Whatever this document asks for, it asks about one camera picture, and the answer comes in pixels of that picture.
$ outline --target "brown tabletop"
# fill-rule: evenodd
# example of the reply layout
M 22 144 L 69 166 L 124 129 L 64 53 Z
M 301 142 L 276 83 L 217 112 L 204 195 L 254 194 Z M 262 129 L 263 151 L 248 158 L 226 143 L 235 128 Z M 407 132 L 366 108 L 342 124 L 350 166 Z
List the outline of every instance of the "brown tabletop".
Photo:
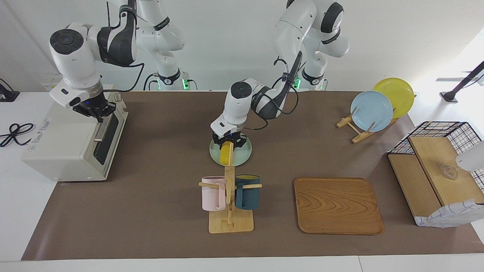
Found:
M 209 155 L 210 123 L 223 109 L 220 92 L 124 94 L 128 120 L 108 180 L 59 182 L 23 260 L 287 257 L 482 253 L 470 224 L 415 225 L 385 152 L 412 128 L 408 116 L 359 144 L 335 124 L 356 92 L 300 94 L 293 114 L 245 131 L 253 153 L 237 174 L 261 176 L 255 230 L 210 234 L 200 178 L 223 175 Z M 290 95 L 286 109 L 295 99 Z M 263 121 L 251 113 L 247 127 Z M 297 177 L 362 177 L 371 182 L 384 231 L 376 236 L 304 234 L 293 191 Z

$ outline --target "green plate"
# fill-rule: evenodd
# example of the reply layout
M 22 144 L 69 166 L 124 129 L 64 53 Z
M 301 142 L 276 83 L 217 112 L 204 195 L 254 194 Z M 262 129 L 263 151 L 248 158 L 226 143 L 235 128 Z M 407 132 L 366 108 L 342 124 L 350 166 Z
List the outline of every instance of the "green plate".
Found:
M 239 166 L 245 163 L 252 153 L 252 143 L 250 142 L 249 138 L 245 142 L 244 146 L 236 147 L 234 150 L 234 166 Z M 215 144 L 214 141 L 210 143 L 210 156 L 214 161 L 218 164 L 223 165 L 220 163 L 220 146 Z

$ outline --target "plate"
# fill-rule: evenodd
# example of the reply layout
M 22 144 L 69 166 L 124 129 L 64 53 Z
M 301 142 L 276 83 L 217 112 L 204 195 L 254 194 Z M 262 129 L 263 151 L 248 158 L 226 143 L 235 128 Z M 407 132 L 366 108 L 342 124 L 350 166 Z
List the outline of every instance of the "plate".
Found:
M 245 163 L 252 154 L 252 143 L 250 142 L 249 138 L 242 147 L 237 147 L 234 149 L 234 166 L 239 166 Z M 215 144 L 214 141 L 210 142 L 210 156 L 212 159 L 220 164 L 220 146 Z
M 375 125 L 370 132 L 377 132 L 386 128 L 392 121 L 393 108 L 388 98 L 377 91 L 365 91 L 358 94 L 351 103 L 351 111 L 358 107 L 353 114 L 355 125 L 367 130 L 373 122 Z
M 415 94 L 406 81 L 396 77 L 386 78 L 377 83 L 373 90 L 383 93 L 395 109 L 393 118 L 400 118 L 412 108 Z

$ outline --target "wire basket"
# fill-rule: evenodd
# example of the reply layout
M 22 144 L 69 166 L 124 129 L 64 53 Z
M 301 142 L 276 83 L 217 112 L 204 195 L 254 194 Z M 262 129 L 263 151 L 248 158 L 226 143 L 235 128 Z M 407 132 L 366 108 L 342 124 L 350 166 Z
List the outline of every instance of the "wire basket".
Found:
M 481 142 L 481 138 L 467 122 L 427 121 L 405 136 L 388 154 L 415 154 L 408 141 L 409 137 L 446 137 L 458 154 Z M 484 168 L 472 172 L 471 175 L 484 192 Z

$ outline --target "wooden mug holder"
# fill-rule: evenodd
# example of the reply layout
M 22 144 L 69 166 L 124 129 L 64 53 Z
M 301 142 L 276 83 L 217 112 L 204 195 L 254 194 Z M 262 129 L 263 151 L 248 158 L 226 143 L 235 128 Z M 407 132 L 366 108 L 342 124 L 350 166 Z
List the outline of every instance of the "wooden mug holder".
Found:
M 355 114 L 355 112 L 356 112 L 356 109 L 357 109 L 357 108 L 358 108 L 358 107 L 355 107 L 349 116 L 347 116 L 347 117 L 345 117 L 345 118 L 342 118 L 342 119 L 341 119 L 341 121 L 340 121 L 340 122 L 338 122 L 338 123 L 336 124 L 336 127 L 338 127 L 338 128 L 342 128 L 342 127 L 344 127 L 345 125 L 348 125 L 348 126 L 350 126 L 350 127 L 351 127 L 351 128 L 352 128 L 352 129 L 353 129 L 353 130 L 354 130 L 354 131 L 355 131 L 355 132 L 358 134 L 356 137 L 354 137 L 354 138 L 351 140 L 351 142 L 352 142 L 353 144 L 357 144 L 357 143 L 359 143 L 359 142 L 363 141 L 364 139 L 366 139 L 366 138 L 370 137 L 371 135 L 373 135 L 373 134 L 374 134 L 374 132 L 370 132 L 370 130 L 371 130 L 371 129 L 372 129 L 374 126 L 375 126 L 375 124 L 376 124 L 376 122 L 373 122 L 373 123 L 370 125 L 370 127 L 367 129 L 367 130 L 365 130 L 365 131 L 363 131 L 363 132 L 360 132 L 360 130 L 358 130 L 358 129 L 357 129 L 357 128 L 356 128 L 356 127 L 355 127 L 355 126 L 354 126 L 354 125 L 351 123 L 351 122 L 353 121 L 353 114 Z M 390 126 L 390 125 L 392 125 L 392 124 L 394 124 L 394 123 L 395 123 L 397 120 L 398 120 L 398 119 L 392 119 L 392 121 L 390 122 L 389 126 Z
M 235 166 L 233 165 L 234 144 L 230 142 L 228 165 L 225 166 L 227 209 L 209 214 L 209 232 L 229 233 L 254 230 L 254 216 L 250 210 L 235 207 Z M 216 184 L 199 182 L 199 186 L 219 189 Z M 246 184 L 242 189 L 261 188 L 262 184 Z

